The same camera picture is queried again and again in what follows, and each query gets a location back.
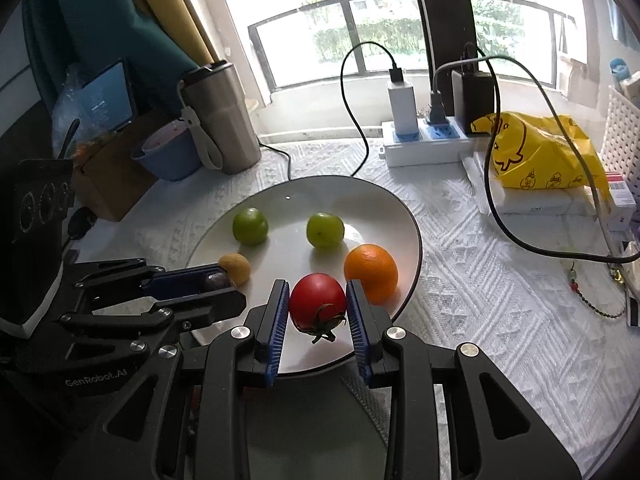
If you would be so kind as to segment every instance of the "window frame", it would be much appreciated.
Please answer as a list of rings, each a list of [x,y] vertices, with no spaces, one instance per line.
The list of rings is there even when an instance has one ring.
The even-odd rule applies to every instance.
[[[323,0],[321,2],[316,2],[313,4],[308,4],[302,7],[299,7],[297,9],[291,9],[291,10],[287,10],[286,12],[281,12],[280,14],[277,14],[275,16],[271,16],[270,18],[267,18],[265,20],[261,20],[260,22],[257,23],[253,23],[252,25],[249,25],[247,27],[248,29],[248,33],[249,33],[249,39],[252,42],[256,57],[258,59],[258,62],[260,63],[260,68],[262,70],[262,73],[264,75],[264,78],[267,82],[267,86],[269,88],[269,92],[270,93],[275,93],[277,91],[281,91],[281,90],[286,90],[286,89],[292,89],[292,88],[298,88],[300,86],[304,86],[304,85],[308,85],[308,84],[313,84],[313,83],[318,83],[318,82],[325,82],[325,81],[335,81],[337,80],[339,77],[338,76],[331,76],[331,77],[323,77],[323,78],[318,78],[318,79],[311,79],[311,80],[306,80],[306,81],[301,81],[299,83],[293,83],[293,84],[288,84],[288,85],[282,85],[279,86],[276,84],[275,82],[275,78],[273,76],[273,72],[271,71],[271,66],[269,64],[269,60],[267,58],[267,55],[265,53],[264,50],[264,46],[262,45],[262,40],[260,39],[260,33],[258,31],[258,28],[262,25],[265,25],[267,23],[271,23],[274,22],[276,20],[279,20],[281,18],[286,18],[287,16],[291,16],[297,12],[306,12],[308,10],[313,10],[313,9],[319,9],[321,7],[325,7],[325,6],[330,6],[330,5],[335,5],[335,4],[340,4],[341,8],[342,8],[342,14],[344,16],[344,20],[346,22],[346,27],[347,30],[349,32],[349,36],[350,36],[350,40],[351,40],[351,46],[357,44],[360,42],[360,37],[358,35],[358,29],[353,17],[353,11],[351,9],[351,2],[354,0]],[[557,88],[558,87],[558,46],[559,46],[559,42],[562,41],[561,38],[557,38],[556,37],[556,24],[555,24],[555,15],[558,15],[560,18],[566,19],[566,20],[570,20],[574,25],[575,25],[575,18],[573,16],[570,16],[564,12],[561,12],[559,10],[555,10],[552,9],[550,7],[547,6],[543,6],[541,4],[538,4],[536,2],[531,2],[529,0],[500,0],[500,1],[504,1],[504,2],[510,2],[513,4],[517,4],[517,5],[522,5],[525,7],[531,7],[533,9],[537,9],[537,10],[542,10],[544,12],[546,12],[548,14],[548,18],[549,18],[549,27],[550,27],[550,37],[551,37],[551,41],[550,41],[550,47],[551,47],[551,79],[552,82],[548,83],[548,82],[542,82],[542,84],[548,88]],[[345,78],[357,78],[357,77],[368,77],[368,76],[375,76],[375,75],[384,75],[386,73],[386,70],[367,70],[366,66],[365,66],[365,61],[364,61],[364,56],[362,55],[362,51],[360,49],[356,49],[354,51],[354,56],[355,56],[355,60],[356,60],[356,67],[358,69],[358,71],[356,73],[350,73],[348,75],[345,75]],[[426,74],[429,73],[429,70],[426,68],[423,69],[408,69],[405,70],[405,72],[409,73],[409,74]],[[519,77],[519,76],[513,76],[513,75],[503,75],[503,74],[499,74],[501,79],[508,79],[508,80],[516,80],[516,81],[527,81],[529,82],[530,80],[528,78],[525,77]]]

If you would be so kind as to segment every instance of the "yellow curtain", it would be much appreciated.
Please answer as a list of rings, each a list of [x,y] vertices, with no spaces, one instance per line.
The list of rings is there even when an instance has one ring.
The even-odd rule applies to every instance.
[[[194,62],[204,65],[220,60],[190,0],[146,0],[146,3],[162,29]]]

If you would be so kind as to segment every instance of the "yellow plastic bag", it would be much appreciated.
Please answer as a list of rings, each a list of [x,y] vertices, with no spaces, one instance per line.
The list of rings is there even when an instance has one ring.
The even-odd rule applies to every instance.
[[[480,117],[472,123],[472,130],[490,132],[494,120],[495,114]],[[596,187],[608,193],[607,177],[591,140],[571,117],[561,115],[560,121],[584,157]],[[580,162],[553,117],[502,112],[492,159],[503,187],[558,189],[588,185]]]

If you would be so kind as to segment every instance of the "black power adapter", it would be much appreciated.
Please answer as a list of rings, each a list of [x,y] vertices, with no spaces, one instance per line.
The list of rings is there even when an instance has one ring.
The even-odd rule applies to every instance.
[[[495,112],[494,82],[491,74],[475,70],[474,66],[463,66],[451,71],[453,86],[453,109],[458,126],[465,134],[474,135],[471,123],[480,117]]]

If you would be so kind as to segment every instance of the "tomato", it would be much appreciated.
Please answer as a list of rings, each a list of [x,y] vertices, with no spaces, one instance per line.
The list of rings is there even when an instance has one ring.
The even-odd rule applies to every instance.
[[[289,315],[300,332],[335,341],[331,332],[345,320],[347,299],[340,283],[322,272],[308,274],[296,283],[289,298]]]

